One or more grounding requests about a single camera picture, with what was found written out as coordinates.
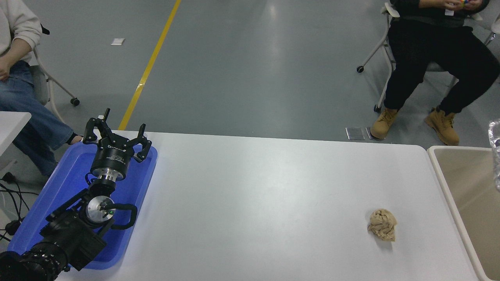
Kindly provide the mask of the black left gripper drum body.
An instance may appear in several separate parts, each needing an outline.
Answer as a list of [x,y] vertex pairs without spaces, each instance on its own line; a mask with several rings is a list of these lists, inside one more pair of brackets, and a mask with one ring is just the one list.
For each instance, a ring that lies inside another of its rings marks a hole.
[[131,157],[134,155],[131,147],[123,147],[128,141],[129,139],[121,136],[107,136],[100,139],[91,172],[97,173],[98,170],[112,169],[119,173],[126,173]]

